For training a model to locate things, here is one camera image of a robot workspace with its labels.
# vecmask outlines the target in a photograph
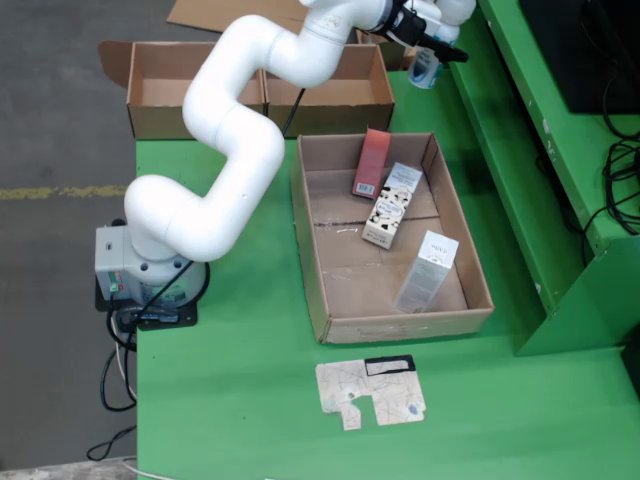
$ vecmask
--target green table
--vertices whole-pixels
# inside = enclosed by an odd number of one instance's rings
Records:
[[[615,349],[514,357],[543,314],[453,78],[429,92],[390,74],[395,132],[435,131],[496,312],[475,336],[355,346],[313,338],[285,163],[235,248],[212,264],[193,328],[142,332],[140,468],[179,479],[633,478],[640,404]],[[138,173],[204,193],[222,165],[192,141],[138,141]],[[317,363],[412,354],[424,422],[342,431]]]

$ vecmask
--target small box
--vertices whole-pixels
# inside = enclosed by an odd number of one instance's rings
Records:
[[[367,130],[351,193],[367,198],[377,198],[390,144],[390,133],[371,128]]]
[[[453,268],[458,242],[427,230],[420,251],[398,296],[396,308],[406,313],[423,313]]]
[[[393,166],[365,223],[362,238],[389,250],[421,176],[422,172],[415,168],[401,163]]]

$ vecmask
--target green workbench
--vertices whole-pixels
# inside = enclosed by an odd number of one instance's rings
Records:
[[[479,4],[458,42],[470,60],[452,72],[544,310],[520,352],[624,342],[640,320],[640,237],[601,212],[583,241],[567,228],[549,179],[536,166],[541,143],[584,228],[605,203],[602,167],[617,139],[601,115],[569,112],[519,0]],[[613,121],[623,131],[640,127],[637,115]],[[616,198],[638,191],[635,178],[620,183]],[[625,209],[637,211],[639,204]]]
[[[394,132],[435,131],[496,305],[479,334],[319,345],[304,297],[284,165],[234,249],[211,266],[192,328],[141,332],[138,462],[178,479],[628,479],[640,404],[616,349],[516,357],[544,309],[458,87],[391,73]],[[205,193],[223,159],[195,141],[138,141],[138,174]],[[361,430],[320,408],[318,363],[414,357],[424,422]]]

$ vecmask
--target cardboard flap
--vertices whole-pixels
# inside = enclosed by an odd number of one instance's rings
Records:
[[[244,15],[260,15],[299,32],[307,9],[299,0],[176,0],[167,22],[224,31]]]
[[[100,55],[104,74],[122,88],[127,88],[129,84],[132,50],[133,42],[103,40],[98,45],[98,55]]]

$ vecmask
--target red product box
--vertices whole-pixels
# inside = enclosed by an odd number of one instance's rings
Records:
[[[367,198],[378,198],[384,162],[387,159],[390,144],[390,133],[367,129],[351,193]]]

